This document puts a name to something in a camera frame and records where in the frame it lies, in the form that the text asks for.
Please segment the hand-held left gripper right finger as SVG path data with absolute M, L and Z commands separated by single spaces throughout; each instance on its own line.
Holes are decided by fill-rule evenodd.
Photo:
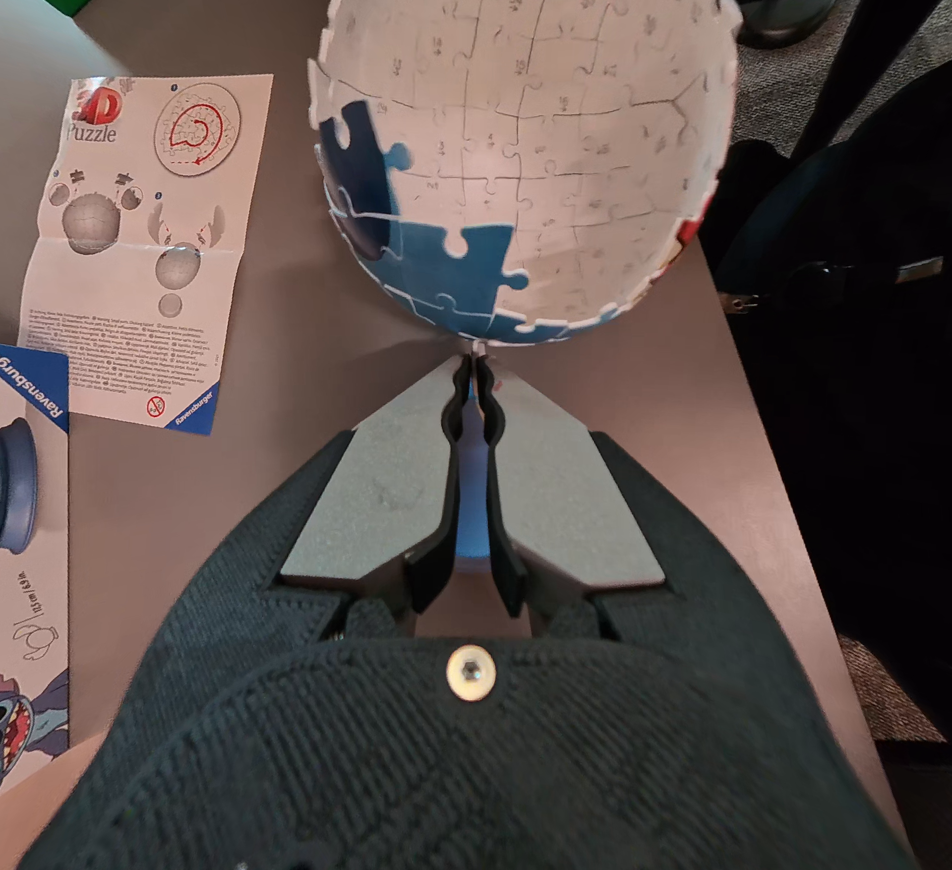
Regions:
M 506 612 L 552 619 L 665 576 L 594 434 L 504 366 L 476 358 L 491 574 Z

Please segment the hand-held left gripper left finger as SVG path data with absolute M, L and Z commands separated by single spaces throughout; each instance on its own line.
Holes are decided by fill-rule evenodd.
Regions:
M 451 357 L 336 439 L 285 583 L 380 599 L 397 617 L 440 596 L 454 568 L 471 366 Z

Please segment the blue ball stand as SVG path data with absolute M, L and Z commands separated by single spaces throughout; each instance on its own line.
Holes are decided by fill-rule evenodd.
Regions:
M 456 556 L 459 569 L 488 568 L 489 537 L 486 514 L 488 448 L 483 436 L 483 417 L 476 400 L 469 400 L 462 413 L 459 440 L 460 506 Z

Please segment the blue white puzzle ball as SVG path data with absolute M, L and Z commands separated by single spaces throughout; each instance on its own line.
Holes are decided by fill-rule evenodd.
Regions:
M 463 339 L 610 323 L 710 206 L 741 22 L 734 0 L 331 0 L 308 62 L 331 220 Z

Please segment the cartoon print puzzle box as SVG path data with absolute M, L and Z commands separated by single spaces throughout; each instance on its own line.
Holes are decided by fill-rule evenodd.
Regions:
M 1 788 L 68 747 L 68 361 L 1 346 Z

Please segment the person's dark clothing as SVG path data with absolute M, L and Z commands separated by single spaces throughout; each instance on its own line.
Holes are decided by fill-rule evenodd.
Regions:
M 700 240 L 835 623 L 949 666 L 950 62 L 804 162 L 732 145 Z

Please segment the white instruction leaflet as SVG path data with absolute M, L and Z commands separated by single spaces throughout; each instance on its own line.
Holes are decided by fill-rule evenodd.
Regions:
M 67 357 L 71 411 L 211 433 L 272 83 L 71 83 L 18 335 Z

